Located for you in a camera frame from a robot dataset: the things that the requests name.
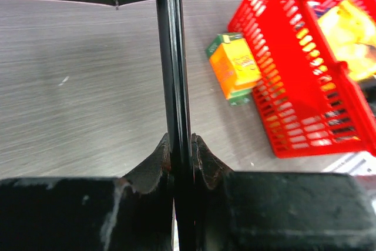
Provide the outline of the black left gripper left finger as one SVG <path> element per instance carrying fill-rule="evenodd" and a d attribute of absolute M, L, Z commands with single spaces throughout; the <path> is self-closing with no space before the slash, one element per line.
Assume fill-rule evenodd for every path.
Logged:
<path fill-rule="evenodd" d="M 2 250 L 172 250 L 169 143 L 122 177 L 1 180 Z"/>

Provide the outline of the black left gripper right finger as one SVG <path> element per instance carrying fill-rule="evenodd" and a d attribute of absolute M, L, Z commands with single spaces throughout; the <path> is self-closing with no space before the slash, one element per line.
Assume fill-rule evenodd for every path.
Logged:
<path fill-rule="evenodd" d="M 197 250 L 374 250 L 375 212 L 355 177 L 234 171 L 192 136 Z"/>

